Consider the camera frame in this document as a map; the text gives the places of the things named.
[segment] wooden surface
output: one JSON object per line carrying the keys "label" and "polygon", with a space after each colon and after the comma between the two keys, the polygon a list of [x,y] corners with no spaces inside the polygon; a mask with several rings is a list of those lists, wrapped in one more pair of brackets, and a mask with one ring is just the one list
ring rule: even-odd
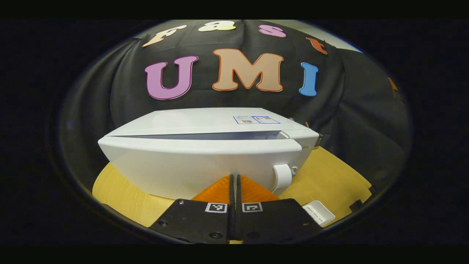
{"label": "wooden surface", "polygon": [[[294,198],[302,206],[314,200],[321,201],[335,215],[332,224],[351,213],[349,206],[355,201],[365,202],[371,196],[370,186],[358,172],[319,147],[311,152],[292,185],[280,198]],[[101,203],[146,227],[151,226],[174,201],[144,193],[111,163],[99,174],[92,193]]]}

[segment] black fabric backdrop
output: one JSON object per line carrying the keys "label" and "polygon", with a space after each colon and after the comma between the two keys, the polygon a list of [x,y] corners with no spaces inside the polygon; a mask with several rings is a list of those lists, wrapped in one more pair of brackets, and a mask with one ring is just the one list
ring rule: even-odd
{"label": "black fabric backdrop", "polygon": [[[234,20],[234,30],[199,32],[211,22],[184,23],[161,42],[147,47],[154,34],[171,28],[153,28],[142,39],[130,38],[97,60],[83,73],[64,102],[59,120],[60,140],[68,166],[89,190],[107,164],[97,141],[113,129],[155,110],[202,107],[261,107],[292,117],[300,124],[324,135],[322,146],[361,173],[378,189],[383,188],[402,170],[410,152],[411,126],[408,107],[394,98],[388,77],[391,75],[367,55],[325,45],[322,54],[311,45],[307,35],[286,26],[259,20]],[[259,32],[259,25],[280,27],[287,35],[278,38]],[[263,53],[284,58],[280,65],[280,83],[284,89],[272,93],[245,89],[216,91],[212,84],[219,75],[219,58],[212,52],[219,48],[241,50],[250,62]],[[145,68],[167,62],[162,84],[178,83],[174,60],[198,56],[192,69],[189,91],[172,100],[156,100],[148,95]],[[302,62],[319,68],[317,95],[303,96]]]}

